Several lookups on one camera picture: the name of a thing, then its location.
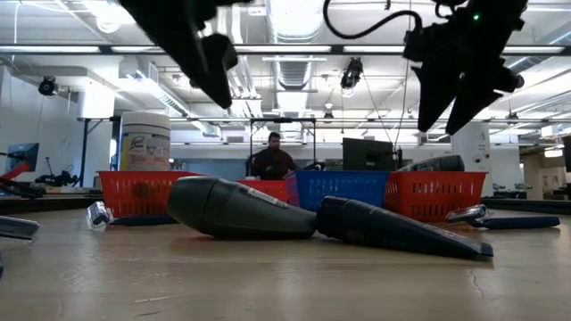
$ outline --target monitor screen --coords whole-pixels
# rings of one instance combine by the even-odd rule
[[[565,158],[567,173],[571,172],[571,136],[563,137],[563,157]]]
[[[12,171],[24,161],[29,164],[28,172],[36,171],[37,154],[39,152],[39,143],[30,144],[10,144],[8,145],[8,154],[18,156],[19,158],[10,157],[6,160],[6,171]]]
[[[367,139],[343,139],[343,170],[395,170],[393,144]]]

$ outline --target gray handheld vacuum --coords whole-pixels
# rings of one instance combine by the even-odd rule
[[[315,233],[315,213],[216,177],[180,178],[170,188],[167,212],[216,238],[304,239]]]

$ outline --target wooden table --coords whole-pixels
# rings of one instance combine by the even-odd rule
[[[84,214],[19,216],[42,226],[32,244],[0,242],[0,320],[571,317],[571,218],[552,229],[471,232],[496,254],[474,262],[322,238],[214,241],[180,225],[89,231]]]

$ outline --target support column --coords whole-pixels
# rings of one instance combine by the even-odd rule
[[[452,152],[462,157],[466,171],[487,172],[482,196],[493,196],[488,124],[470,122],[452,136]]]
[[[543,200],[542,154],[524,156],[524,182],[532,189],[525,191],[528,200]]]

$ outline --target person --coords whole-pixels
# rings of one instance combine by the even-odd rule
[[[268,137],[268,148],[253,155],[252,173],[261,180],[282,180],[297,166],[294,159],[280,147],[281,136],[272,132]]]

